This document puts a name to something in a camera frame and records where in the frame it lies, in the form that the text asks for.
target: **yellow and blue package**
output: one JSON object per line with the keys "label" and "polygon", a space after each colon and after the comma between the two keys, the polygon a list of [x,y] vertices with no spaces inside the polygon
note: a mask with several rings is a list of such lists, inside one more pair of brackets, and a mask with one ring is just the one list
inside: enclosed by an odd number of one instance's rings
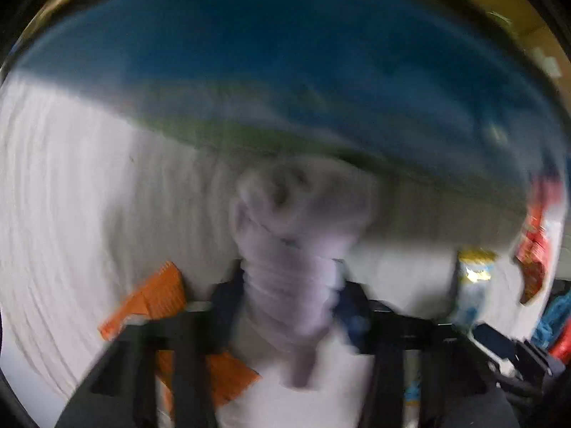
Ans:
{"label": "yellow and blue package", "polygon": [[483,249],[464,249],[458,252],[458,294],[449,320],[461,330],[468,331],[472,328],[480,313],[496,258],[496,253]]}

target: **blue surface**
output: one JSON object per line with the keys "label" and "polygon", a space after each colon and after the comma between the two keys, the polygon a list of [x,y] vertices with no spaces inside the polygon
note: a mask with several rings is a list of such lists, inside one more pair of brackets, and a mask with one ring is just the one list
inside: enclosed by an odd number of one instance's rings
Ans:
{"label": "blue surface", "polygon": [[15,69],[157,128],[176,122],[175,135],[181,121],[326,132],[523,193],[545,159],[565,171],[561,111],[511,57],[426,1],[106,0],[48,30]]}

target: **orange package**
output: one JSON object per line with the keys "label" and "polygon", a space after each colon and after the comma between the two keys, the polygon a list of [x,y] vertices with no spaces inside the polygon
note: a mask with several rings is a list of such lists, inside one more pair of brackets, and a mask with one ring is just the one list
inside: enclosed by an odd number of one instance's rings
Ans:
{"label": "orange package", "polygon": [[[101,336],[109,341],[121,331],[124,320],[133,314],[150,319],[172,317],[185,309],[186,297],[179,269],[167,262],[138,290],[130,294],[117,312],[99,326]],[[172,414],[172,351],[159,351],[156,360],[156,374],[165,384],[165,402]],[[210,371],[212,402],[215,408],[238,397],[259,375],[230,353],[207,356]]]}

